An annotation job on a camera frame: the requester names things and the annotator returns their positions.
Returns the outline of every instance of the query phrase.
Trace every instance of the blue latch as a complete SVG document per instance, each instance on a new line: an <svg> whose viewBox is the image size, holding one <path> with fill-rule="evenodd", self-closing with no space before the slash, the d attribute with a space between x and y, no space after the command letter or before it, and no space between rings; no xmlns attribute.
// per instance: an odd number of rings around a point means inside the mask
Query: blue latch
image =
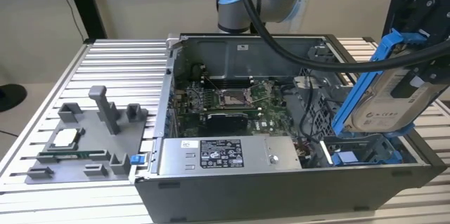
<svg viewBox="0 0 450 224"><path fill-rule="evenodd" d="M376 50L376 53L373 55L373 57L370 58L370 61L381 61L389 58L392 51L396 47L397 44L400 43L405 43L405 44L410 44L410 43L424 43L426 41L426 38L420 34L420 33L400 33L397 30L393 29L393 32L390 34L388 34L380 43L380 46ZM345 133L345 128L344 125L346 123L346 120L368 90L368 88L370 87L376 77L378 74L382 74L384 71L377 71L377 72L368 72L364 73L361 75L361 77L358 78L357 84L353 87L350 94L348 96L348 99L338 111L338 114L333 120L333 129L336 131L337 135L341 135L342 133Z"/></svg>
<svg viewBox="0 0 450 224"><path fill-rule="evenodd" d="M142 165L146 163L146 156L143 155L133 155L130 160L131 165Z"/></svg>

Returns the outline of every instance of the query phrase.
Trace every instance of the blue plastic bracket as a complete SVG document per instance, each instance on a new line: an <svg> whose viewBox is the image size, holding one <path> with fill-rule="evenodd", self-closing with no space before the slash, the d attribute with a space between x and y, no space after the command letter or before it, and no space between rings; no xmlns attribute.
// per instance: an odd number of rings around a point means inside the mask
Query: blue plastic bracket
<svg viewBox="0 0 450 224"><path fill-rule="evenodd" d="M400 33L393 29L393 32L388 34L378 45L376 53L370 58L370 61L380 61L389 58L392 51L400 43L424 43L426 38L420 33ZM368 72L358 78L357 84L353 87L346 101L338 111L338 114L333 120L333 129L337 135L344 133L344 124L368 90L378 74L384 71Z"/></svg>

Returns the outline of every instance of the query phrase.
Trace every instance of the metal slotted platform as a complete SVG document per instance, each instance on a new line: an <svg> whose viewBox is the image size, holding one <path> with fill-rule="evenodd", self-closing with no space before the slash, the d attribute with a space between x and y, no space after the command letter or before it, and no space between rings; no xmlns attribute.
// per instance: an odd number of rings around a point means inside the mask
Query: metal slotted platform
<svg viewBox="0 0 450 224"><path fill-rule="evenodd" d="M340 39L357 61L369 60L377 44L362 38ZM59 122L58 108L78 102L95 109L87 97L95 84L109 87L119 107L141 103L150 110L141 151L153 147L166 41L99 40L86 46L0 163L0 223L151 223L130 181L25 184L25 172ZM416 121L417 131L450 166L450 110L437 101ZM425 187L402 191L376 212L338 213L233 223L450 223L450 169Z"/></svg>

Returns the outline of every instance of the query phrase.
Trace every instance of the robotic arm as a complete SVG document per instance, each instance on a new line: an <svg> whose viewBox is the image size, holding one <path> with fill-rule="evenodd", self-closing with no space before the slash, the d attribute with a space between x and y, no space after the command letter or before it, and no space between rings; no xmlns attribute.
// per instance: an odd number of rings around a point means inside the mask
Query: robotic arm
<svg viewBox="0 0 450 224"><path fill-rule="evenodd" d="M372 61L432 47L450 35L450 0L392 0L384 38ZM450 84L450 56L364 73L334 119L334 130L404 135Z"/></svg>
<svg viewBox="0 0 450 224"><path fill-rule="evenodd" d="M450 0L392 0L384 38L368 63L324 63L285 50L262 23L256 0L242 0L250 21L276 52L301 66L362 73L334 118L337 135L346 132L404 135L413 121L450 84Z"/></svg>

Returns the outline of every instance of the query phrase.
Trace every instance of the warning label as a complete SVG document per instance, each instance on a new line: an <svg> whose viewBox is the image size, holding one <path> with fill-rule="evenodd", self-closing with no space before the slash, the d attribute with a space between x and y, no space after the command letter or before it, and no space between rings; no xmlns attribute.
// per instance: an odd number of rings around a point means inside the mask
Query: warning label
<svg viewBox="0 0 450 224"><path fill-rule="evenodd" d="M241 168L245 166L241 140L201 141L201 167Z"/></svg>

